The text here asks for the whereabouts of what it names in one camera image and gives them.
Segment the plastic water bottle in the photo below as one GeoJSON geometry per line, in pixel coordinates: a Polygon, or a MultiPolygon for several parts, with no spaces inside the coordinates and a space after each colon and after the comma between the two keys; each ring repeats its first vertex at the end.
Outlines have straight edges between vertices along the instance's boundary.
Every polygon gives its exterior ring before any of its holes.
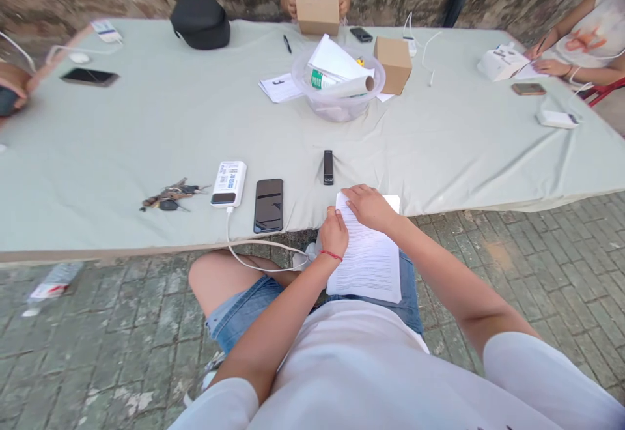
{"type": "Polygon", "coordinates": [[[26,302],[28,309],[22,316],[37,316],[46,300],[53,300],[60,297],[67,287],[70,286],[76,274],[83,268],[85,263],[57,264],[39,286],[31,293],[26,302]]]}

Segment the denim shorts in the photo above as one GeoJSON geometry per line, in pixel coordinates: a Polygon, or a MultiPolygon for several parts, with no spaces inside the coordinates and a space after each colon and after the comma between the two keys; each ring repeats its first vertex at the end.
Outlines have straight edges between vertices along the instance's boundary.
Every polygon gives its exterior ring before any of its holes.
{"type": "MultiPolygon", "coordinates": [[[[361,300],[390,309],[404,321],[406,326],[417,334],[422,334],[423,324],[419,316],[415,269],[412,261],[403,251],[399,252],[399,272],[402,286],[402,300],[399,303],[358,295],[332,295],[316,308],[335,300],[361,300]]],[[[206,320],[210,337],[219,343],[225,353],[229,353],[247,328],[283,290],[273,278],[263,275],[248,290],[226,300],[210,314],[206,320]]]]}

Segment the plastic bucket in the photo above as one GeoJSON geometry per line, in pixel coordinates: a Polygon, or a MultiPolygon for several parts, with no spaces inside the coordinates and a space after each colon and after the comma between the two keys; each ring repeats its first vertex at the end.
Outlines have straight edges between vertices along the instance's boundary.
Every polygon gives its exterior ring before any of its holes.
{"type": "Polygon", "coordinates": [[[365,61],[365,68],[373,68],[374,75],[373,90],[361,96],[351,98],[333,98],[330,96],[320,96],[318,89],[311,85],[311,69],[308,67],[310,60],[316,49],[316,44],[300,52],[291,67],[291,76],[295,86],[306,95],[306,99],[311,109],[319,117],[332,122],[348,122],[362,116],[369,107],[369,102],[374,99],[384,88],[386,73],[384,67],[378,60],[370,54],[358,49],[343,47],[343,50],[350,54],[354,60],[365,61]]]}

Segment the red chair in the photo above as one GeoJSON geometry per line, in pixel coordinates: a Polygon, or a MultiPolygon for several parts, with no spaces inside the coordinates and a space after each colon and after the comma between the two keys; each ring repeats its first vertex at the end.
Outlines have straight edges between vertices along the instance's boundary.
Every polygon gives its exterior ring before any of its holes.
{"type": "Polygon", "coordinates": [[[597,104],[599,101],[601,101],[603,98],[605,98],[607,95],[612,93],[615,89],[619,89],[619,88],[623,88],[623,87],[625,87],[625,78],[621,78],[620,80],[615,81],[611,85],[607,85],[607,86],[593,86],[592,88],[590,88],[590,89],[588,89],[586,91],[582,91],[580,94],[583,95],[583,98],[585,100],[590,98],[594,94],[597,95],[596,98],[594,98],[592,101],[590,101],[588,103],[588,105],[590,107],[592,107],[595,104],[597,104]]]}

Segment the pen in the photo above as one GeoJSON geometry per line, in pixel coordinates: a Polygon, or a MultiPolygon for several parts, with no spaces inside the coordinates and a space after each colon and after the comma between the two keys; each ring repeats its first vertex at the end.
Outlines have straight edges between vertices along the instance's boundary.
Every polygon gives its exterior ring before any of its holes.
{"type": "Polygon", "coordinates": [[[540,45],[538,46],[538,49],[536,49],[536,55],[540,54],[540,50],[542,49],[542,46],[544,46],[545,41],[547,40],[547,37],[551,34],[551,29],[549,30],[549,32],[547,34],[545,34],[545,37],[542,39],[542,42],[540,43],[540,45]]]}
{"type": "Polygon", "coordinates": [[[291,46],[288,43],[288,39],[286,38],[286,35],[282,35],[282,37],[285,39],[285,44],[286,44],[286,48],[288,50],[289,53],[293,53],[291,52],[291,46]]]}

